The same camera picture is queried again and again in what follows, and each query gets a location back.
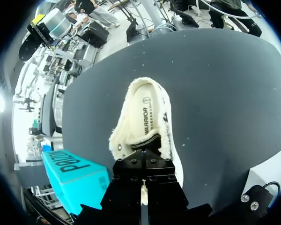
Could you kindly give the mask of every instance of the black device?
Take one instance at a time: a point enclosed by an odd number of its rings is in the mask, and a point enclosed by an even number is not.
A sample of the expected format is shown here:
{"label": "black device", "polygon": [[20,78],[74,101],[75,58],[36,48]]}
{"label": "black device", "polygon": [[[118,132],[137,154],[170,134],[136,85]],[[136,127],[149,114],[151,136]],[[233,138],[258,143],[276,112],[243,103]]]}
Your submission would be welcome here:
{"label": "black device", "polygon": [[192,18],[191,15],[183,12],[183,11],[185,11],[184,7],[182,7],[181,5],[177,4],[174,0],[170,0],[170,9],[182,18],[182,24],[183,25],[192,25],[192,26],[194,26],[196,28],[199,27],[199,25]]}
{"label": "black device", "polygon": [[[170,2],[171,2],[170,9],[172,11],[174,11],[173,5],[175,5],[176,8],[182,12],[189,10],[189,6],[197,6],[196,0],[173,0]],[[199,8],[209,10],[209,7],[207,5],[205,5],[204,3],[202,3],[201,1],[199,1]]]}
{"label": "black device", "polygon": [[19,49],[19,59],[23,62],[29,60],[41,44],[49,47],[54,42],[43,22],[35,26],[29,24],[27,30],[30,34]]}
{"label": "black device", "polygon": [[[148,189],[148,221],[150,225],[256,224],[266,214],[273,196],[266,186],[255,185],[223,210],[211,214],[209,204],[188,209],[188,200],[175,176],[175,166],[163,159],[157,150],[139,149],[113,166],[112,181],[107,187],[98,210],[81,205],[79,215],[72,214],[74,225],[140,225],[141,186]],[[41,209],[41,202],[25,190],[29,202],[51,224],[69,224]]]}
{"label": "black device", "polygon": [[109,32],[105,30],[100,24],[93,21],[89,25],[89,29],[81,36],[83,40],[96,48],[102,47],[107,43]]}
{"label": "black device", "polygon": [[128,29],[126,30],[127,42],[130,42],[136,35],[138,35],[138,31],[136,30],[136,19],[133,19]]}

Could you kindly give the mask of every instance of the lab equipment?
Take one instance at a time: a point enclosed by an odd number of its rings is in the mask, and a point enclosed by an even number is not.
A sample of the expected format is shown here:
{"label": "lab equipment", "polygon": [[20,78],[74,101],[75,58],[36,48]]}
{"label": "lab equipment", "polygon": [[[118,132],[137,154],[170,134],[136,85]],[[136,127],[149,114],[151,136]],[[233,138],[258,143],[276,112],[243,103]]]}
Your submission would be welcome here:
{"label": "lab equipment", "polygon": [[[67,169],[80,167],[82,165],[70,165]],[[188,209],[188,200],[174,174],[175,166],[170,159],[163,159],[148,149],[136,150],[132,155],[115,162],[112,181],[101,201],[102,209],[81,204],[82,211],[78,215],[72,213],[72,220],[75,225],[86,225],[90,222],[139,225],[142,211],[141,186],[144,185],[148,189],[150,225],[182,225],[188,221],[200,221],[202,224],[255,224],[266,215],[273,198],[265,189],[266,186],[255,185],[232,204],[213,214],[209,204]],[[38,212],[49,223],[68,224],[42,208],[41,203],[28,189],[24,191],[24,195],[34,207],[40,209]]]}

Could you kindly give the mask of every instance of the white fleece lining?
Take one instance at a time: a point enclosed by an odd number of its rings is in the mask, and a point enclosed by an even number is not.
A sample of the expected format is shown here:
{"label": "white fleece lining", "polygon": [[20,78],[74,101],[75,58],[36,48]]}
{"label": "white fleece lining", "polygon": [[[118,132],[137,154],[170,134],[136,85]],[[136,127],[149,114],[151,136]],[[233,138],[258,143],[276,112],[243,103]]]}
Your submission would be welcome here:
{"label": "white fleece lining", "polygon": [[[143,137],[134,138],[132,135],[130,135],[128,116],[129,106],[131,105],[131,101],[133,100],[133,96],[136,90],[145,84],[152,84],[157,93],[157,99],[159,102],[158,128],[151,130],[147,135]],[[165,113],[167,113],[168,122],[164,121]],[[112,152],[112,155],[115,160],[119,158],[125,158],[133,153],[130,148],[130,145],[146,141],[156,133],[159,133],[161,135],[161,148],[159,149],[159,151],[161,152],[161,157],[172,157],[173,164],[176,168],[175,175],[180,186],[182,187],[183,168],[178,153],[176,151],[172,135],[170,98],[165,89],[156,81],[148,77],[140,77],[135,79],[128,88],[128,92],[123,103],[118,124],[109,138],[109,149]],[[144,188],[141,191],[141,199],[142,203],[146,204],[148,203],[148,196]]]}

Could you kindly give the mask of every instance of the white floor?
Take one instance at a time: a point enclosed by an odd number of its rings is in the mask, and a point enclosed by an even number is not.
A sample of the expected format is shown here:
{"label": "white floor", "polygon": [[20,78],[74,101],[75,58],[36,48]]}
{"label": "white floor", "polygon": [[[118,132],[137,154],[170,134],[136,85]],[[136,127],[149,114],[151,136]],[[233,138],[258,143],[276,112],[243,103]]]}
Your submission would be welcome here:
{"label": "white floor", "polygon": [[[110,2],[108,2],[106,5],[103,5],[102,7],[107,10],[110,8],[111,5],[112,4]],[[131,5],[131,3],[126,4],[126,6],[127,6],[127,9],[129,9],[134,14],[133,17],[137,19],[137,23],[142,24],[142,21],[138,17],[138,13],[137,13],[136,9]],[[171,19],[171,17],[173,16],[173,12],[168,11],[170,8],[170,4],[165,2],[163,4],[163,6],[164,6],[164,9],[165,9],[168,17]],[[150,26],[149,29],[154,28],[152,21],[150,21],[151,18],[149,17],[148,13],[146,12],[146,10],[142,6],[142,4],[139,4],[138,10],[140,11],[141,15],[144,18],[146,18],[145,19],[146,26],[147,27]],[[199,28],[211,28],[212,22],[210,21],[210,16],[208,14],[208,11],[207,10],[201,10],[201,11],[202,11],[201,16],[198,16],[194,10],[188,10],[188,11],[186,11],[186,13],[190,14],[194,18],[194,20],[200,26]],[[250,11],[245,4],[243,4],[243,11],[245,11],[248,15],[253,14],[253,12]],[[115,8],[112,11],[112,13],[114,14],[114,16],[116,16],[119,19],[121,25],[118,28],[112,28],[111,30],[109,30],[109,32],[110,32],[109,40],[101,49],[101,51],[98,55],[98,58],[97,58],[97,62],[99,62],[99,61],[103,60],[104,58],[108,57],[109,55],[127,47],[126,30],[129,27],[130,22],[127,20],[127,17],[120,11],[120,9]],[[281,54],[281,43],[279,41],[279,38],[276,36],[275,32],[272,30],[272,28],[266,22],[266,20],[263,18],[254,18],[254,21],[257,23],[257,25],[262,30],[261,38],[270,42],[271,44],[273,44]],[[235,27],[236,31],[240,31],[237,26],[234,25],[234,27]]]}

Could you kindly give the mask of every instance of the bolt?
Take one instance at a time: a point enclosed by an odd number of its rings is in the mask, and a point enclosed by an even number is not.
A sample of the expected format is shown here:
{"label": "bolt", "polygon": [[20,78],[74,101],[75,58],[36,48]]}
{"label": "bolt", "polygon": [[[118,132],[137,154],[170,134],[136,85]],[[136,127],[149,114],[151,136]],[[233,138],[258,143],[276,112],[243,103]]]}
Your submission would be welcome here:
{"label": "bolt", "polygon": [[138,177],[132,177],[131,180],[132,181],[137,181],[139,178]]}
{"label": "bolt", "polygon": [[250,200],[250,197],[248,195],[242,195],[242,196],[240,196],[240,200],[243,203],[247,203]]}
{"label": "bolt", "polygon": [[175,177],[175,175],[170,175],[170,176],[168,176],[168,179],[169,180],[176,180],[176,177]]}
{"label": "bolt", "polygon": [[149,180],[150,181],[157,181],[157,178],[156,177],[150,177]]}
{"label": "bolt", "polygon": [[119,180],[119,179],[120,179],[120,175],[114,174],[114,175],[112,176],[112,178],[113,178],[114,180]]}
{"label": "bolt", "polygon": [[251,208],[252,211],[256,211],[258,209],[258,207],[259,207],[259,203],[258,202],[252,202],[251,203],[250,208]]}

